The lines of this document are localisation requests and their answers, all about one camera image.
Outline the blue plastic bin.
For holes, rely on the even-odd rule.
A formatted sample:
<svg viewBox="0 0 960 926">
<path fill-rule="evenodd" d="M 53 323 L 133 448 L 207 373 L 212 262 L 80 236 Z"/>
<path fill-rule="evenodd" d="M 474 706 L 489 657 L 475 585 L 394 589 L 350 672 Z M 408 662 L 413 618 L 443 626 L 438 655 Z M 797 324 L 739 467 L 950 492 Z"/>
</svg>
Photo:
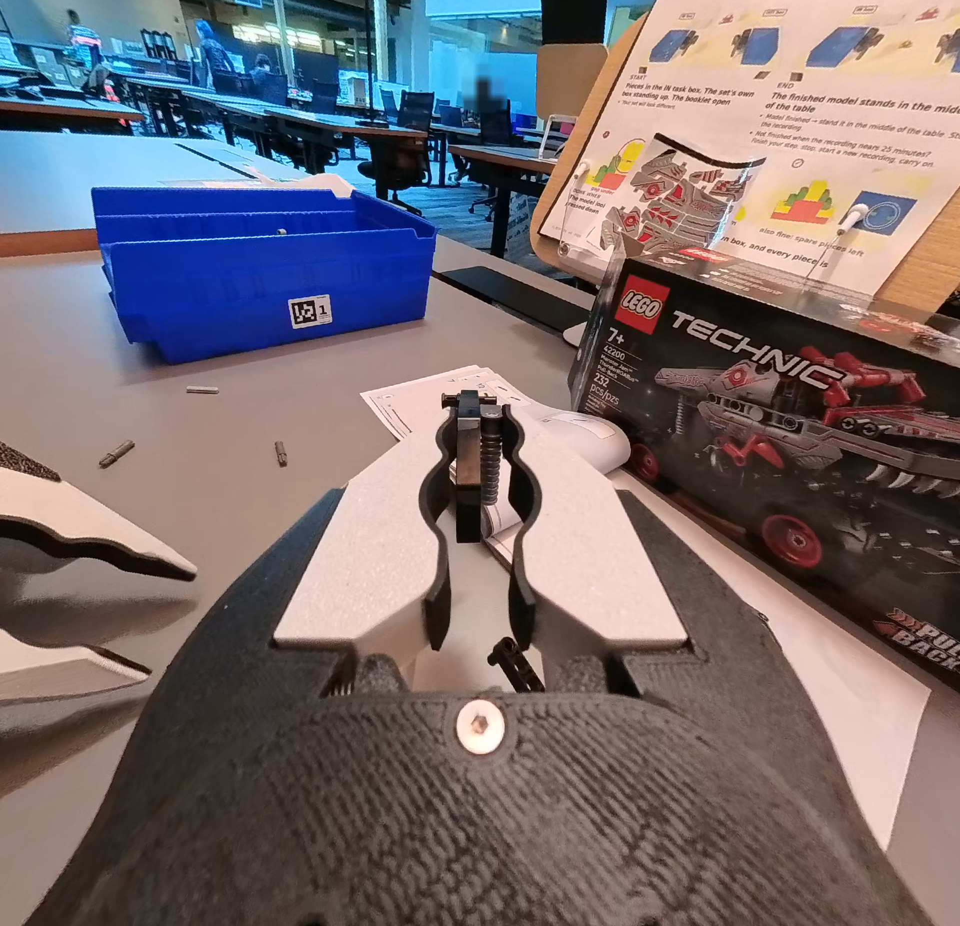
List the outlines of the blue plastic bin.
<svg viewBox="0 0 960 926">
<path fill-rule="evenodd" d="M 169 364 L 426 314 L 437 228 L 387 201 L 292 183 L 95 187 L 91 200 L 126 338 Z"/>
</svg>

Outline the toy instruction booklet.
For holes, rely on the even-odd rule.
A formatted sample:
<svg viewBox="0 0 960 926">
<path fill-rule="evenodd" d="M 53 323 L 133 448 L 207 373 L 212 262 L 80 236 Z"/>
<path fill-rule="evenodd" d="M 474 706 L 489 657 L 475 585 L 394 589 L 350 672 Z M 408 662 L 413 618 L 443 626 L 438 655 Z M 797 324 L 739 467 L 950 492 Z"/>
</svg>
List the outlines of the toy instruction booklet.
<svg viewBox="0 0 960 926">
<path fill-rule="evenodd" d="M 629 440 L 611 421 L 539 403 L 490 368 L 474 365 L 452 369 L 364 392 L 362 396 L 391 433 L 403 440 L 421 429 L 436 431 L 444 415 L 442 396 L 462 390 L 476 390 L 481 397 L 493 396 L 499 406 L 520 407 L 521 412 L 525 411 L 542 429 L 562 440 L 566 449 L 581 456 L 600 474 L 609 476 L 629 458 Z M 509 502 L 510 476 L 510 464 L 501 459 L 497 501 L 481 507 L 483 539 L 505 566 L 512 561 L 514 538 L 522 527 Z"/>
</svg>

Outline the black toy assembly with spring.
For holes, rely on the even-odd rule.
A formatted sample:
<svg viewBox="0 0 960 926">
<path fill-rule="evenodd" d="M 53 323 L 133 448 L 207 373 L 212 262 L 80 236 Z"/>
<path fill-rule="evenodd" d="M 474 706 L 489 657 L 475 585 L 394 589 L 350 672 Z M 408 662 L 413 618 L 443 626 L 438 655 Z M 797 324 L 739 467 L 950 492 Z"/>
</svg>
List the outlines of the black toy assembly with spring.
<svg viewBox="0 0 960 926">
<path fill-rule="evenodd" d="M 502 459 L 502 407 L 495 395 L 478 390 L 444 394 L 441 404 L 456 414 L 455 535 L 461 544 L 479 543 L 492 532 Z"/>
</svg>

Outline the black flat pad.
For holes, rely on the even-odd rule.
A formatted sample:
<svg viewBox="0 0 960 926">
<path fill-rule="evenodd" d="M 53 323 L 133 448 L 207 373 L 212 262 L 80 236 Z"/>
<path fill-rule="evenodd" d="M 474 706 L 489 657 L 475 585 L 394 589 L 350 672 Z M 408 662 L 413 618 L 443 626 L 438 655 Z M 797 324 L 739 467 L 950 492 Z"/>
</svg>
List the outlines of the black flat pad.
<svg viewBox="0 0 960 926">
<path fill-rule="evenodd" d="M 473 266 L 434 275 L 470 296 L 555 334 L 582 326 L 589 318 L 588 308 L 486 267 Z"/>
</svg>

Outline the pale desk with wooden edge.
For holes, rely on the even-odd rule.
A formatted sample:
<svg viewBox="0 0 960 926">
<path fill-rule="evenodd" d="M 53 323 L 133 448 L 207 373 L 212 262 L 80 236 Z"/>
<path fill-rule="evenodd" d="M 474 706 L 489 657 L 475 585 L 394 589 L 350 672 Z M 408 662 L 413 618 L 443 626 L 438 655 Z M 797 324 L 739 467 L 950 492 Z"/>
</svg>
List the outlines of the pale desk with wooden edge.
<svg viewBox="0 0 960 926">
<path fill-rule="evenodd" d="M 212 140 L 3 131 L 1 256 L 97 247 L 91 189 L 342 185 Z"/>
</svg>

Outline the black toy connector pin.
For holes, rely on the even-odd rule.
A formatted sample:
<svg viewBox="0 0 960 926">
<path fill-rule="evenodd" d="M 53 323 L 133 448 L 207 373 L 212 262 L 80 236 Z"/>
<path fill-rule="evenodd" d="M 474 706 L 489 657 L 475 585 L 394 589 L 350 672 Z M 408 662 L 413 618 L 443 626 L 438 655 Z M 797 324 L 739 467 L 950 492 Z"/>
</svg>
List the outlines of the black toy connector pin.
<svg viewBox="0 0 960 926">
<path fill-rule="evenodd" d="M 498 667 L 501 670 L 516 693 L 529 694 L 546 691 L 544 683 L 520 646 L 509 636 L 501 638 L 493 645 L 486 662 L 489 666 Z"/>
</svg>

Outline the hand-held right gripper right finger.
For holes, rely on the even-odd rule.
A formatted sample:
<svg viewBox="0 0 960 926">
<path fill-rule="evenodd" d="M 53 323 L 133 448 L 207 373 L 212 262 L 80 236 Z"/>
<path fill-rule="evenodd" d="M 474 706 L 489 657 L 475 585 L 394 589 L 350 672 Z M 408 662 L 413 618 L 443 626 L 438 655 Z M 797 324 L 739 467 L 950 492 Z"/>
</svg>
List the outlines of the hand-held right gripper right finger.
<svg viewBox="0 0 960 926">
<path fill-rule="evenodd" d="M 617 490 L 541 423 L 504 409 L 513 539 L 509 617 L 544 656 L 669 651 L 688 632 Z"/>
</svg>

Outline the black toy set box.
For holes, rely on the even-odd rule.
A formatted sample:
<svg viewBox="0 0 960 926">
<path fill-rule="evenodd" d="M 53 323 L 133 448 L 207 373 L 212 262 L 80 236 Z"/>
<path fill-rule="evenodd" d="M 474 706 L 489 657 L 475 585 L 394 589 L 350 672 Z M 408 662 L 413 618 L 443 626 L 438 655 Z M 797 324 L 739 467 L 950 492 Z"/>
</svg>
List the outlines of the black toy set box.
<svg viewBox="0 0 960 926">
<path fill-rule="evenodd" d="M 684 248 L 626 260 L 570 370 L 633 476 L 953 689 L 958 321 Z"/>
</svg>

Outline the black pillar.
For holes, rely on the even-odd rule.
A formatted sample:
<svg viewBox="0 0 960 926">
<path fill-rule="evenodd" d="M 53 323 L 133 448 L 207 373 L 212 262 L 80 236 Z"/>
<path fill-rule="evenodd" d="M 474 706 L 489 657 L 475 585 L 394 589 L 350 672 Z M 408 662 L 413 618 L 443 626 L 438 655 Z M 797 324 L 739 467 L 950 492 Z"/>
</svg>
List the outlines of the black pillar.
<svg viewBox="0 0 960 926">
<path fill-rule="evenodd" d="M 605 40 L 607 0 L 540 0 L 543 45 Z"/>
</svg>

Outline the wooden document stand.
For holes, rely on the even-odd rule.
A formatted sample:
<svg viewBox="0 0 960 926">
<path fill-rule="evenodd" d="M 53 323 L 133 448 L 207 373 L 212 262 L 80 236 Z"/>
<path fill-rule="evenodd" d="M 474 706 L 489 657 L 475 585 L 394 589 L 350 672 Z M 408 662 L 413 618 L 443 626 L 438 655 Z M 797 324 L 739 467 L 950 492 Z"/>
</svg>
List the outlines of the wooden document stand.
<svg viewBox="0 0 960 926">
<path fill-rule="evenodd" d="M 531 220 L 531 246 L 547 264 L 584 279 L 593 276 L 573 264 L 572 257 L 561 254 L 559 239 L 542 233 L 546 219 L 558 200 L 564 198 L 565 184 L 581 162 L 592 129 L 613 92 L 619 73 L 641 34 L 647 14 L 632 22 L 607 52 L 604 64 L 596 69 L 592 89 L 582 89 L 582 108 L 570 138 L 554 163 Z M 889 301 L 919 311 L 935 313 L 958 288 L 959 278 L 959 193 L 951 196 L 946 206 L 919 237 L 906 257 L 900 261 L 874 294 L 873 303 Z"/>
</svg>

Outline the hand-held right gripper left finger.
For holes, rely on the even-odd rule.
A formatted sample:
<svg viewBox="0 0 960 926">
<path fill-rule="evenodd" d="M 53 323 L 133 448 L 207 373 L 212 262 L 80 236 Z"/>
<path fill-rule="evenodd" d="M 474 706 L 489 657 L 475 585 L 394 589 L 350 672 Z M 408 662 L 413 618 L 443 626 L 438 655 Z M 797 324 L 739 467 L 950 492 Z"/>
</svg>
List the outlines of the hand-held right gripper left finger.
<svg viewBox="0 0 960 926">
<path fill-rule="evenodd" d="M 450 557 L 437 521 L 450 501 L 456 429 L 448 411 L 435 432 L 414 433 L 348 482 L 274 631 L 277 646 L 441 648 Z"/>
</svg>

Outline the black office chair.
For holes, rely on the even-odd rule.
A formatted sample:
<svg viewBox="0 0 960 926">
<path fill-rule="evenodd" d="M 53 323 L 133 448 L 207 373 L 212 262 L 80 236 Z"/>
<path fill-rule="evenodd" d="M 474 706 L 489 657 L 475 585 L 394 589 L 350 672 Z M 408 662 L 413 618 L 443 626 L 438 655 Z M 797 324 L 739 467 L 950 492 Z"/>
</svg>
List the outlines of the black office chair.
<svg viewBox="0 0 960 926">
<path fill-rule="evenodd" d="M 479 102 L 480 142 L 483 146 L 523 146 L 522 137 L 514 133 L 511 104 L 503 97 L 489 97 Z"/>
<path fill-rule="evenodd" d="M 421 139 L 400 138 L 397 141 L 368 141 L 370 159 L 358 164 L 358 172 L 376 183 L 375 190 L 379 199 L 386 200 L 390 192 L 390 201 L 420 216 L 422 213 L 414 206 L 399 198 L 399 191 L 415 186 L 426 186 L 431 180 L 428 156 L 428 130 L 434 105 L 434 94 L 425 92 L 406 92 L 401 98 L 397 125 L 422 132 Z"/>
</svg>

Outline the printed instruction sheet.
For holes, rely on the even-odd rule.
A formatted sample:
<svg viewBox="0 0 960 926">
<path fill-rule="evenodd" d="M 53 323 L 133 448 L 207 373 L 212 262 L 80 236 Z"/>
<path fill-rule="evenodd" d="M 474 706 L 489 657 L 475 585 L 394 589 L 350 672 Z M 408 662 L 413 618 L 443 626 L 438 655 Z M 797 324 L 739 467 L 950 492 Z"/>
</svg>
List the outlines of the printed instruction sheet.
<svg viewBox="0 0 960 926">
<path fill-rule="evenodd" d="M 766 156 L 711 248 L 873 296 L 958 192 L 959 0 L 655 0 L 541 231 L 594 228 L 661 131 Z M 857 202 L 869 214 L 844 237 Z"/>
</svg>

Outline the grey desk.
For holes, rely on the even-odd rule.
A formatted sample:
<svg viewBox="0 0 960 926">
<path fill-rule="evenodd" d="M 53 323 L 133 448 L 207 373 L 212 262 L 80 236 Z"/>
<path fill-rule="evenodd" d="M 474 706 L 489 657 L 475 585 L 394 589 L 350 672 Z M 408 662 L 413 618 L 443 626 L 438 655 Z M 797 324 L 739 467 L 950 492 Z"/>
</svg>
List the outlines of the grey desk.
<svg viewBox="0 0 960 926">
<path fill-rule="evenodd" d="M 1 916 L 22 924 L 86 834 L 142 704 L 198 620 L 327 490 L 394 445 L 362 393 L 476 365 L 565 408 L 572 349 L 432 279 L 412 324 L 165 366 L 125 340 L 96 251 L 4 259 L 2 330 L 2 440 L 198 567 L 191 584 L 94 560 L 2 578 L 2 631 L 102 646 L 152 672 L 99 697 L 2 708 Z M 135 448 L 99 468 L 125 440 Z M 778 584 L 929 688 L 887 854 L 931 920 L 958 924 L 958 694 L 675 501 L 615 480 L 732 589 Z"/>
</svg>

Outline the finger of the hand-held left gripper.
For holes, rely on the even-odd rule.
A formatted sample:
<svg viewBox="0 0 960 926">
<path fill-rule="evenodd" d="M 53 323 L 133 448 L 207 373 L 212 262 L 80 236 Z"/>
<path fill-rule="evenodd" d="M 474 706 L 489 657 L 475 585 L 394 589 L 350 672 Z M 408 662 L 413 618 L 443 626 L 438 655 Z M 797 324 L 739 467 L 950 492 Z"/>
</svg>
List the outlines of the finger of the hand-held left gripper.
<svg viewBox="0 0 960 926">
<path fill-rule="evenodd" d="M 148 680 L 151 670 L 99 647 L 42 647 L 1 631 L 1 704 L 111 692 Z"/>
<path fill-rule="evenodd" d="M 101 560 L 139 575 L 192 582 L 197 567 L 65 481 L 1 470 L 1 536 L 57 560 Z"/>
</svg>

